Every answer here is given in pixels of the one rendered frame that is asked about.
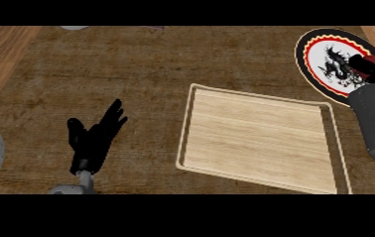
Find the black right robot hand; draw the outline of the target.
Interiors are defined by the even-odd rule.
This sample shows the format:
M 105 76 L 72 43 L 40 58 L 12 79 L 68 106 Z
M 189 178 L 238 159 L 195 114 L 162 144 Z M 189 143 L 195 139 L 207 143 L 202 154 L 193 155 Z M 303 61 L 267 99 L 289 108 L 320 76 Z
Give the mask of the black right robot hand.
M 375 81 L 375 56 L 354 55 L 349 59 L 350 67 L 360 73 L 368 82 Z

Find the black-rimmed plate with horse print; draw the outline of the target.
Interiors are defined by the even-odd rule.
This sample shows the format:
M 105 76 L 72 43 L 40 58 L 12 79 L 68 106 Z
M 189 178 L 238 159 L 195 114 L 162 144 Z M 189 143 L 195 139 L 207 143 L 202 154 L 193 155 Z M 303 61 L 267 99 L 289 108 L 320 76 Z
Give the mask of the black-rimmed plate with horse print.
M 349 65 L 349 59 L 375 55 L 375 47 L 354 34 L 318 28 L 303 34 L 294 47 L 298 71 L 315 90 L 347 106 L 349 94 L 366 84 L 366 74 Z

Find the pale wooden tray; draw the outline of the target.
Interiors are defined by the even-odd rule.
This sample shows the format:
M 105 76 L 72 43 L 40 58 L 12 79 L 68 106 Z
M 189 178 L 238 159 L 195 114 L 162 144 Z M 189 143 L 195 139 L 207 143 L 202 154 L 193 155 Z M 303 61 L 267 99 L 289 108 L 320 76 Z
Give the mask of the pale wooden tray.
M 307 193 L 350 194 L 331 104 L 193 83 L 176 168 Z

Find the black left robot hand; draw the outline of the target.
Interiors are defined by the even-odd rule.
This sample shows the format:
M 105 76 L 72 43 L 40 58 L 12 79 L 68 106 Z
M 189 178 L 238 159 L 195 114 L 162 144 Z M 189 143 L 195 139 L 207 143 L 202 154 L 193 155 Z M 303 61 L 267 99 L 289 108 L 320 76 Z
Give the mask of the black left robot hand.
M 115 99 L 108 107 L 100 121 L 86 129 L 80 119 L 68 120 L 68 139 L 74 150 L 74 159 L 71 164 L 71 174 L 77 175 L 81 171 L 98 173 L 111 142 L 118 134 L 127 117 L 121 116 L 121 100 Z

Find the brown woven placemat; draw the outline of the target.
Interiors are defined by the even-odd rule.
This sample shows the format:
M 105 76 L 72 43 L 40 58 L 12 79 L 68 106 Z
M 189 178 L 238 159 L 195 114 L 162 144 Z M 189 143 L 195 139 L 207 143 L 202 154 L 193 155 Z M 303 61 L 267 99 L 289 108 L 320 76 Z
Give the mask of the brown woven placemat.
M 102 193 L 272 193 L 275 188 L 176 168 L 193 83 L 322 100 L 294 61 L 304 27 L 89 27 L 40 30 L 0 90 L 0 193 L 74 183 L 69 118 L 93 125 L 123 102 L 127 123 L 95 176 Z

